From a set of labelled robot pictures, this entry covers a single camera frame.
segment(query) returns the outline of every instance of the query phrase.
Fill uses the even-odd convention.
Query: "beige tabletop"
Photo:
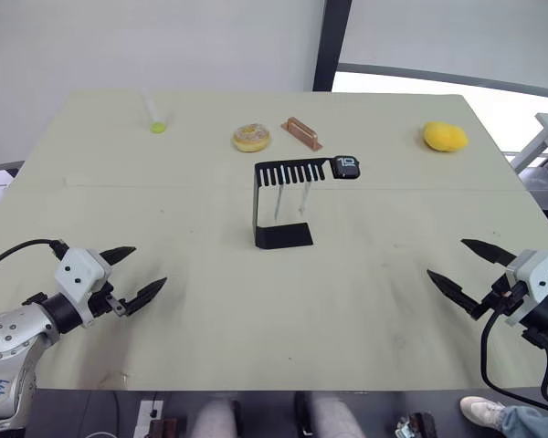
[[[109,314],[65,335],[41,361],[40,386],[483,386],[485,321],[443,298],[426,269],[481,298],[502,270],[459,240],[514,253],[548,248],[548,222],[461,97],[164,92],[155,101],[169,119],[160,135],[147,130],[135,93],[72,96],[0,203],[0,252],[35,237],[99,250],[136,245],[112,274],[119,296],[169,277],[133,317]],[[323,149],[312,152],[280,129],[289,116],[313,127]],[[429,120],[463,127],[470,145],[429,150],[419,136]],[[243,154],[229,139],[253,121],[270,128],[273,142]],[[314,245],[258,250],[253,164],[337,154],[356,156],[362,176],[313,185],[306,219]],[[40,247],[1,264],[0,310],[54,293],[56,264]],[[520,334],[500,324],[492,335],[500,385],[541,381],[543,354]]]

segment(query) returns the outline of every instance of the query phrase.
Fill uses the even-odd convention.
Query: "sneaker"
[[[501,411],[505,409],[501,403],[496,403],[483,397],[465,397],[460,401],[460,410],[465,418],[478,426],[490,427],[501,432]]]

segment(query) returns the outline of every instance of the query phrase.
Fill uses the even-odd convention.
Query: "donut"
[[[237,128],[232,142],[242,152],[257,152],[268,146],[270,133],[264,125],[251,123]]]

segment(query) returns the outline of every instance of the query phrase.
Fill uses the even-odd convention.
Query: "yellow sponge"
[[[458,151],[469,144],[465,131],[444,121],[430,121],[424,125],[424,141],[436,151]]]

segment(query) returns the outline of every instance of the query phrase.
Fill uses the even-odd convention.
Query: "gray pants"
[[[501,411],[501,431],[508,438],[548,438],[548,417],[534,408],[510,406]]]

